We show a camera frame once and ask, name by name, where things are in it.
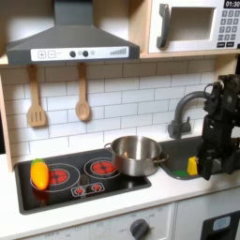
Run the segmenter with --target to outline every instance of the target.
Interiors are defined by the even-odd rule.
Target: range hood
[[[54,0],[55,27],[7,45],[11,65],[138,59],[139,46],[93,25],[93,0]]]

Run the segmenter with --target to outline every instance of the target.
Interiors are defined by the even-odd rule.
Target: orange toy pepper
[[[35,159],[31,163],[31,179],[39,190],[45,190],[49,185],[49,168],[43,159]]]

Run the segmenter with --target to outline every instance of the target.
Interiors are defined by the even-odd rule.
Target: wooden spatula
[[[86,64],[79,64],[79,102],[76,106],[76,114],[80,120],[86,121],[90,116],[90,108],[86,101]]]
[[[39,105],[37,81],[38,67],[35,65],[30,65],[27,67],[27,70],[30,79],[30,90],[32,97],[32,106],[30,107],[27,114],[28,124],[31,127],[44,126],[46,125],[47,117],[46,113]]]

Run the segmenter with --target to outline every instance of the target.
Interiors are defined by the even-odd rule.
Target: wall
[[[40,66],[40,101],[48,126],[35,128],[27,124],[31,95],[25,67],[0,67],[11,153],[17,160],[61,155],[103,147],[124,135],[167,140],[177,102],[211,83],[215,64],[213,57],[90,64],[87,92],[92,118],[87,123],[75,114],[76,66]],[[192,134],[201,133],[204,115],[202,100],[188,104],[184,118],[191,117]]]

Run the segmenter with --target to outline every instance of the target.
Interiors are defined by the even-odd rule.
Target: white countertop
[[[24,216],[19,212],[15,173],[8,172],[6,156],[0,156],[0,239],[45,233],[150,206],[239,187],[240,172],[233,175],[215,175],[210,181],[201,178],[179,181],[159,169],[149,177],[149,180],[152,186],[146,189]]]

